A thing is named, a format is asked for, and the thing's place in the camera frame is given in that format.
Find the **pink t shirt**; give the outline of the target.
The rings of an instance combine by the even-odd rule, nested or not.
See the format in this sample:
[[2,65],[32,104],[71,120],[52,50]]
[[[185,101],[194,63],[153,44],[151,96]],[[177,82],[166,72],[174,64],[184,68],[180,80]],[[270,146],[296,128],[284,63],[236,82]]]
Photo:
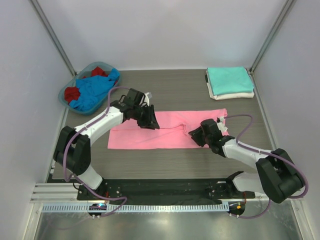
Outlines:
[[160,129],[140,128],[133,119],[113,127],[109,132],[107,148],[111,150],[197,149],[190,131],[206,119],[227,117],[225,108],[197,111],[157,111]]

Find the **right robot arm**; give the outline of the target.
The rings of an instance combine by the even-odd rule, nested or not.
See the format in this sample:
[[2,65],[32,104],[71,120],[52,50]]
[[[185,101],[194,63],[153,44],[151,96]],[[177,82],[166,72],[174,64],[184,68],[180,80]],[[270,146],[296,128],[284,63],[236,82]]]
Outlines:
[[303,197],[308,191],[306,177],[285,150],[270,151],[242,143],[227,134],[223,118],[206,119],[188,134],[198,146],[208,146],[213,153],[240,161],[257,171],[256,174],[240,171],[229,177],[239,192],[265,194],[280,204],[286,199]]

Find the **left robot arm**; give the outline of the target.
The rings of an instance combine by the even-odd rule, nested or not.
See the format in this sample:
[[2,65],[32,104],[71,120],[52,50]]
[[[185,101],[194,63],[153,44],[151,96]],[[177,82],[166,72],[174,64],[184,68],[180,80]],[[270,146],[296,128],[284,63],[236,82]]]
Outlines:
[[53,160],[63,167],[65,181],[75,178],[93,196],[105,200],[106,181],[91,165],[91,147],[113,127],[128,120],[135,120],[142,129],[158,130],[151,97],[150,92],[130,88],[119,100],[108,100],[107,108],[86,123],[74,128],[65,126],[53,153]]

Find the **white folded t shirt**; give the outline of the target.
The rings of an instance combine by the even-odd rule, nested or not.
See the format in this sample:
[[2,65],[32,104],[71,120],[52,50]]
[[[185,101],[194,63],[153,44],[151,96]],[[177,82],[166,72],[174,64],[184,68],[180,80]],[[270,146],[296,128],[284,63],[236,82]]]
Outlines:
[[206,75],[205,75],[205,82],[207,85],[209,97],[215,101],[229,100],[229,99],[241,99],[241,98],[252,99],[255,96],[255,93],[253,91],[252,92],[240,92],[240,93],[214,95],[208,72],[206,72]]

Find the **blue t shirt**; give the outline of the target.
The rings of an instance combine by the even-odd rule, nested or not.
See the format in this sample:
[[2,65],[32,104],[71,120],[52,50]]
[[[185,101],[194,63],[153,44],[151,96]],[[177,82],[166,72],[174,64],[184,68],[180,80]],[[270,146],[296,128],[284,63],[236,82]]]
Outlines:
[[91,71],[91,77],[75,80],[79,97],[70,100],[69,106],[80,112],[93,110],[114,87],[119,77],[120,73],[115,68],[109,74],[106,74],[100,67],[96,67]]

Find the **teal folded t shirt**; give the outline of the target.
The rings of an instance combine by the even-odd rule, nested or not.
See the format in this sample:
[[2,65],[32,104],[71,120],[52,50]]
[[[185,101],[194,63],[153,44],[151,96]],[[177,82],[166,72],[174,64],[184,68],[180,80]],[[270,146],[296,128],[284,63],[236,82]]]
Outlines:
[[209,67],[207,76],[215,96],[252,93],[253,82],[243,66]]

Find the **blue plastic basket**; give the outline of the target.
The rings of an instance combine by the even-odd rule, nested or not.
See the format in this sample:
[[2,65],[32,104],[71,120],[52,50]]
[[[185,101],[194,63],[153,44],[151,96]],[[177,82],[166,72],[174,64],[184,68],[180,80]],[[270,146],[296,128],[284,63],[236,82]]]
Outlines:
[[[91,64],[89,64],[88,66],[86,66],[82,71],[80,71],[70,82],[68,82],[59,92],[58,94],[58,99],[60,101],[60,103],[65,106],[66,108],[68,108],[70,111],[77,113],[77,114],[81,114],[81,115],[92,115],[93,113],[95,113],[100,107],[101,105],[107,100],[108,98],[108,94],[97,104],[96,107],[93,108],[93,110],[89,110],[89,111],[85,111],[85,112],[80,112],[72,107],[69,106],[68,102],[65,100],[64,98],[64,92],[65,89],[67,87],[75,87],[76,86],[76,79],[82,79],[82,78],[89,78],[91,77],[91,71],[93,69],[95,69],[96,67],[100,67],[101,69],[103,69],[105,71],[106,74],[109,74],[111,72],[112,69],[116,69],[113,66],[104,63],[104,62],[93,62]],[[117,87],[121,82],[121,74],[120,77],[117,81],[117,83],[114,85],[114,87]]]

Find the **red t shirt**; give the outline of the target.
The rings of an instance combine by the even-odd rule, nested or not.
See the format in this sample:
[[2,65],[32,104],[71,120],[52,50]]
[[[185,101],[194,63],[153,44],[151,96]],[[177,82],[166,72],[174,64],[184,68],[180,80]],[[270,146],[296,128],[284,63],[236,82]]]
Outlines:
[[[94,77],[94,76],[108,77],[108,74],[102,68],[97,66],[91,71],[90,76],[91,77]],[[70,104],[71,101],[77,101],[80,95],[81,94],[79,92],[79,89],[76,86],[67,87],[64,90],[64,99],[68,102],[68,104]]]

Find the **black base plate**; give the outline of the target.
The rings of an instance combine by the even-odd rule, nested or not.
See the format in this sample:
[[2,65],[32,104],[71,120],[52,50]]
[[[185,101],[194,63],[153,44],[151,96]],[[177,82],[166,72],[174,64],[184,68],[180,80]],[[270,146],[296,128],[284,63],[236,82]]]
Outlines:
[[241,192],[226,178],[104,179],[95,192],[107,198],[132,199],[192,196],[211,200],[254,199],[252,191]]

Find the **right aluminium frame post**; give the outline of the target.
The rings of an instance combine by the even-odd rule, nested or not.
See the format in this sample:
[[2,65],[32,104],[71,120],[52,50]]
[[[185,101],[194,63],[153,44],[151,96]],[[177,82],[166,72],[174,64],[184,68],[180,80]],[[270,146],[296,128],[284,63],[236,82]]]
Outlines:
[[261,62],[262,58],[266,54],[268,48],[272,44],[274,38],[278,34],[280,28],[282,27],[283,23],[285,22],[286,18],[288,17],[290,11],[292,10],[293,6],[295,5],[296,0],[286,0],[284,5],[282,6],[279,14],[277,15],[271,29],[269,30],[253,64],[248,69],[251,75],[254,74],[255,70],[257,69],[259,63]]

